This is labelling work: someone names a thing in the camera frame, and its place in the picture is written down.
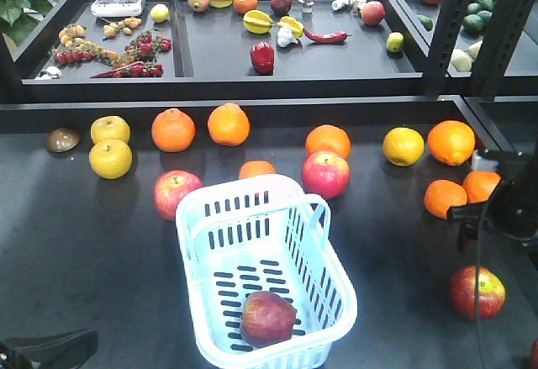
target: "orange fruit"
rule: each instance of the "orange fruit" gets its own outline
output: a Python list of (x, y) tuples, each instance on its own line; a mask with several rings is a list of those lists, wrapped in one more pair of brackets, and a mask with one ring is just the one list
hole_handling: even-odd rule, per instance
[(245, 112), (235, 103), (225, 103), (209, 115), (208, 131), (219, 145), (237, 146), (251, 133), (251, 123)]
[(431, 182), (424, 195), (424, 206), (437, 218), (446, 219), (449, 207), (457, 207), (467, 203), (467, 193), (456, 182), (435, 180)]
[(475, 137), (471, 127), (461, 121), (438, 123), (428, 134), (431, 155), (449, 166), (459, 166), (471, 157)]
[(164, 152), (179, 152), (188, 148), (196, 135), (193, 119), (178, 108), (159, 113), (151, 125), (151, 137)]
[(239, 179), (276, 173), (277, 169), (268, 161), (247, 161), (239, 170)]
[(467, 201), (469, 203), (486, 201), (500, 181), (501, 176), (495, 171), (469, 172), (462, 184), (467, 193)]
[(310, 131), (304, 146), (309, 155), (318, 150), (330, 150), (347, 159), (351, 153), (351, 141), (348, 134), (342, 128), (328, 124), (320, 125)]

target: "garlic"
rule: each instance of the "garlic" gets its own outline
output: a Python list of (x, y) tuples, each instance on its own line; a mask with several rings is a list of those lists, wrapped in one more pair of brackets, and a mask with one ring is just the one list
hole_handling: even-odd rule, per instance
[(287, 47), (290, 44), (297, 44), (299, 40), (293, 35), (293, 31), (288, 27), (281, 27), (277, 33), (277, 45)]

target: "lemon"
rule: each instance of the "lemon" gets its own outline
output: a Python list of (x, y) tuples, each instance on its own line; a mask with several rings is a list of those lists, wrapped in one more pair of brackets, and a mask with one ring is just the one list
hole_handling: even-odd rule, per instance
[(404, 35), (398, 32), (393, 32), (387, 38), (387, 50), (390, 52), (401, 52), (404, 49)]
[(383, 154), (396, 166), (411, 166), (424, 154), (424, 139), (411, 128), (393, 128), (383, 140)]
[(132, 163), (131, 149), (122, 140), (102, 140), (90, 150), (90, 166), (102, 178), (120, 178), (129, 171)]
[(150, 16), (156, 23), (162, 23), (168, 19), (168, 16), (170, 16), (170, 11), (165, 4), (159, 3), (151, 8)]

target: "tray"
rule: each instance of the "tray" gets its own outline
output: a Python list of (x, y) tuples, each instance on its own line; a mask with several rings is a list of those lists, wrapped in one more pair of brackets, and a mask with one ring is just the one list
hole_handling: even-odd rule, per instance
[[(427, 45), (433, 38), (434, 30), (427, 31), (425, 27), (416, 18), (417, 14), (423, 14), (434, 21), (434, 28), (439, 16), (440, 5), (428, 5), (423, 0), (397, 0), (401, 4), (402, 10), (409, 16), (414, 27), (419, 31), (421, 37)], [(520, 40), (515, 47), (514, 54), (510, 60), (509, 66), (505, 73), (503, 86), (500, 88), (499, 95), (519, 94), (519, 91), (525, 90), (527, 93), (535, 93), (538, 87), (536, 82), (536, 73), (538, 69), (538, 44), (536, 43), (536, 4), (533, 7)], [(456, 39), (455, 48), (467, 50), (469, 45), (483, 39), (483, 35), (472, 36), (465, 32), (463, 28)], [(458, 72), (452, 65), (448, 68), (451, 77), (463, 81), (471, 75), (471, 72)]]
[[(329, 96), (409, 95), (419, 92), (425, 49), (413, 25), (393, 0), (378, 0), (386, 9), (385, 19), (375, 27), (365, 26), (346, 11), (333, 12), (333, 0), (314, 0), (314, 12), (303, 15), (293, 1), (291, 15), (315, 33), (346, 30), (351, 37), (341, 45), (317, 45), (306, 37), (301, 44), (276, 49), (276, 67), (272, 76), (259, 76), (251, 66), (252, 44), (268, 40), (276, 47), (277, 28), (270, 34), (252, 34), (244, 28), (241, 16), (232, 8), (210, 8), (194, 13), (186, 0), (147, 0), (142, 14), (143, 26), (151, 29), (148, 9), (155, 3), (167, 3), (169, 23), (158, 25), (163, 35), (171, 36), (173, 48), (159, 57), (165, 74), (158, 79), (89, 79), (106, 70), (92, 61), (83, 66), (65, 66), (60, 80), (36, 81), (33, 78), (52, 64), (47, 51), (58, 46), (58, 32), (69, 23), (88, 27), (88, 38), (102, 39), (103, 21), (89, 13), (93, 0), (62, 0), (27, 38), (15, 55), (16, 69), (22, 77), (25, 99), (34, 103), (107, 101), (113, 93), (116, 102), (130, 100), (168, 101), (215, 98), (291, 98)], [(259, 0), (259, 9), (272, 14), (269, 0)], [(388, 35), (400, 31), (406, 36), (404, 52), (392, 56), (386, 51)], [(139, 27), (135, 33), (142, 31)], [(126, 37), (107, 40), (111, 50), (121, 51)], [(122, 85), (118, 90), (115, 85)]]

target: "lime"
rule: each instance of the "lime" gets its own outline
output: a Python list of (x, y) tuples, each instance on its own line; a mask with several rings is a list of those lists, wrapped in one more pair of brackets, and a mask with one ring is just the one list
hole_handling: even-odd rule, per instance
[(401, 52), (404, 49), (404, 35), (392, 32), (387, 38), (387, 50), (390, 52)]

